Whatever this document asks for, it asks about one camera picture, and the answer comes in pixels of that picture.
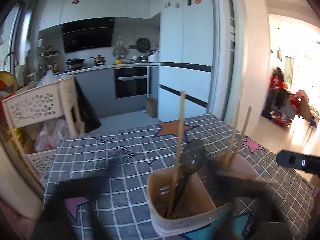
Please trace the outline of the grey handled spoon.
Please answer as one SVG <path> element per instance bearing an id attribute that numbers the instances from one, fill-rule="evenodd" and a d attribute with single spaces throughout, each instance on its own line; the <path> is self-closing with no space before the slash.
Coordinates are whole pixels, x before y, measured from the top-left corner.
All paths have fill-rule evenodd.
<path id="1" fill-rule="evenodd" d="M 179 162 L 179 168 L 182 172 L 182 176 L 176 186 L 172 210 L 170 213 L 171 216 L 173 215 L 178 202 L 180 201 L 180 198 L 184 193 L 189 177 L 197 172 L 204 163 L 205 152 L 206 149 L 204 143 L 200 139 L 193 139 L 192 141 L 189 141 L 184 147 Z"/>

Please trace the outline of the long bamboo chopstick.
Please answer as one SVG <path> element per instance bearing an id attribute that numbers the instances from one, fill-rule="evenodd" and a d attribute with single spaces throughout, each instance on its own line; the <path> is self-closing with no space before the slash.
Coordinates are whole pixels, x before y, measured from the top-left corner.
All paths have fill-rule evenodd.
<path id="1" fill-rule="evenodd" d="M 177 141 L 177 152 L 176 152 L 176 161 L 174 166 L 174 172 L 172 175 L 172 182 L 170 187 L 170 192 L 168 196 L 168 209 L 167 209 L 167 216 L 166 218 L 171 218 L 172 214 L 172 207 L 174 203 L 175 191 L 176 186 L 179 180 L 179 163 L 181 158 L 181 146 L 182 146 L 182 139 L 183 139 L 183 122 L 184 122 L 184 108 L 185 108 L 185 91 L 180 92 L 180 114 L 178 120 L 178 141 Z"/>

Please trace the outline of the thin bamboo chopstick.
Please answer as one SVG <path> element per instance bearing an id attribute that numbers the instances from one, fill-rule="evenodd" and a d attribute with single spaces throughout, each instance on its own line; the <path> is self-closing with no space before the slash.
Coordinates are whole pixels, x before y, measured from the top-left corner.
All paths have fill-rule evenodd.
<path id="1" fill-rule="evenodd" d="M 227 167 L 231 167 L 231 165 L 233 164 L 237 154 L 238 154 L 238 151 L 240 149 L 240 146 L 241 146 L 241 143 L 242 143 L 242 140 L 244 138 L 244 135 L 245 135 L 245 131 L 247 129 L 247 125 L 248 125 L 248 122 L 249 122 L 249 118 L 250 118 L 250 115 L 251 115 L 251 111 L 252 111 L 252 107 L 249 106 L 248 108 L 248 111 L 247 111 L 247 114 L 246 114 L 246 119 L 245 119 L 245 122 L 244 122 L 244 125 L 243 125 L 243 128 L 242 128 L 242 132 L 240 134 L 240 139 L 238 141 L 238 144 L 235 148 L 235 151 L 233 152 L 233 154 L 231 155 L 231 157 L 229 158 L 228 160 L 228 163 L 227 163 Z"/>

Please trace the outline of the bamboo chopstick blue pattern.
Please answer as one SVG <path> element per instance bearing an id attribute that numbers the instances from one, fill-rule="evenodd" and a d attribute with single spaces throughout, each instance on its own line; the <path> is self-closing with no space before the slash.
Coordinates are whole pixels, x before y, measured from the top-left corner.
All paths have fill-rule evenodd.
<path id="1" fill-rule="evenodd" d="M 235 119 L 234 119 L 234 126 L 233 126 L 233 131 L 232 131 L 232 136 L 231 136 L 231 139 L 230 139 L 230 144 L 229 144 L 229 147 L 228 147 L 228 151 L 224 157 L 224 160 L 223 160 L 223 168 L 227 168 L 228 167 L 228 162 L 229 162 L 229 159 L 232 155 L 232 148 L 233 148 L 233 143 L 234 143 L 234 138 L 235 138 L 235 134 L 236 134 L 236 127 L 238 125 L 238 120 L 239 120 L 239 112 L 240 112 L 240 101 L 238 102 L 238 106 L 237 106 L 237 109 L 236 109 L 236 115 L 235 115 Z"/>

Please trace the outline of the white utensil holder caddy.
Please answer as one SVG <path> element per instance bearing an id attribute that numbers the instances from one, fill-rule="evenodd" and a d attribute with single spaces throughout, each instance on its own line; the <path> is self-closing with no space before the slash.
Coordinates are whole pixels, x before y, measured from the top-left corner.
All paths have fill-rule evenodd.
<path id="1" fill-rule="evenodd" d="M 173 215 L 167 219 L 168 193 L 173 167 L 153 171 L 147 179 L 147 195 L 151 224 L 157 234 L 165 237 L 181 235 L 206 226 L 227 213 L 230 205 L 214 188 L 208 165 L 221 165 L 225 155 L 208 158 L 199 171 L 189 177 L 185 191 Z"/>

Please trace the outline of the cardboard box on floor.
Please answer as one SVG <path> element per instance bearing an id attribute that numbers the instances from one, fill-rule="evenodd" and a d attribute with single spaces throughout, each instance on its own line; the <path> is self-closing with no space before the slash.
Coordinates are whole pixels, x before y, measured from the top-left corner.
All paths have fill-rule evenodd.
<path id="1" fill-rule="evenodd" d="M 145 100 L 145 110 L 150 118 L 157 118 L 157 99 L 147 98 Z"/>

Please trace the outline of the white refrigerator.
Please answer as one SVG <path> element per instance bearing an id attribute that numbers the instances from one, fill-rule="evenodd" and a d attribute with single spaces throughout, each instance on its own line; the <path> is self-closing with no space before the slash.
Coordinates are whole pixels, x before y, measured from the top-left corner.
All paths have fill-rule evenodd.
<path id="1" fill-rule="evenodd" d="M 213 0 L 161 0 L 158 119 L 177 120 L 180 92 L 186 118 L 207 111 L 213 68 Z"/>

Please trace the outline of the white rice cooker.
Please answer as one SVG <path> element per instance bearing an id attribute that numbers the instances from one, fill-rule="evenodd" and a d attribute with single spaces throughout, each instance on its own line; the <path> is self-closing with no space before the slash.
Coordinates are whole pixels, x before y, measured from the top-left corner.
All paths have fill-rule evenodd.
<path id="1" fill-rule="evenodd" d="M 153 49 L 148 54 L 149 63 L 159 63 L 159 50 Z"/>

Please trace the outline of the black built-in oven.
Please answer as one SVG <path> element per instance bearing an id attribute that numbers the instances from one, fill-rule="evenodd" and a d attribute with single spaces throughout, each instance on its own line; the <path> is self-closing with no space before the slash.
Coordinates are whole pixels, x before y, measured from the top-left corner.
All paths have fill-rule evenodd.
<path id="1" fill-rule="evenodd" d="M 114 69 L 116 98 L 146 95 L 147 67 Z"/>

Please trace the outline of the grey checkered tablecloth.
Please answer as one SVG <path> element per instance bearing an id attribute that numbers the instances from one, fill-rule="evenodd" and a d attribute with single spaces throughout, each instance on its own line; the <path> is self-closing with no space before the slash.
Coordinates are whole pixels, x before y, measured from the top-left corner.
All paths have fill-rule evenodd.
<path id="1" fill-rule="evenodd" d="M 188 118 L 186 136 L 202 139 L 206 157 L 227 152 L 232 129 L 206 114 Z M 44 239 L 92 239 L 95 211 L 109 239 L 161 239 L 151 224 L 147 179 L 175 162 L 177 140 L 159 125 L 98 133 L 61 142 L 48 174 L 41 223 Z M 308 230 L 312 186 L 280 167 L 276 155 L 244 137 L 239 156 L 267 184 L 294 239 Z"/>

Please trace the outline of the black wok on stove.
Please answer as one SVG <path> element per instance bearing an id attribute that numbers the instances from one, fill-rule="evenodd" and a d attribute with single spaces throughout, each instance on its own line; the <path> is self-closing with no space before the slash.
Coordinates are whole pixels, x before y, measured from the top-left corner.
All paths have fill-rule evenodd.
<path id="1" fill-rule="evenodd" d="M 73 59 L 68 59 L 66 61 L 67 69 L 68 70 L 77 70 L 83 67 L 84 65 L 84 60 L 81 58 L 73 58 Z"/>

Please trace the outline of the black range hood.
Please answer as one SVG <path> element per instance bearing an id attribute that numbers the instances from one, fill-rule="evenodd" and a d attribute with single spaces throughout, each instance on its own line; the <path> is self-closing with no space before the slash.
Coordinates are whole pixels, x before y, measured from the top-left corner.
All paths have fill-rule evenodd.
<path id="1" fill-rule="evenodd" d="M 112 46 L 115 18 L 92 18 L 61 25 L 65 53 Z"/>

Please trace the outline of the cream perforated storage rack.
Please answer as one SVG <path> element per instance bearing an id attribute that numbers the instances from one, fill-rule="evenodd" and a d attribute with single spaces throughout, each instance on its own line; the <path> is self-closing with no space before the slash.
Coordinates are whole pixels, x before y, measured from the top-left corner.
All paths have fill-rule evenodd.
<path id="1" fill-rule="evenodd" d="M 22 88 L 2 101 L 9 131 L 26 165 L 36 179 L 47 173 L 55 148 L 36 152 L 35 141 L 44 122 L 65 119 L 71 138 L 84 135 L 75 77 L 30 89 Z"/>

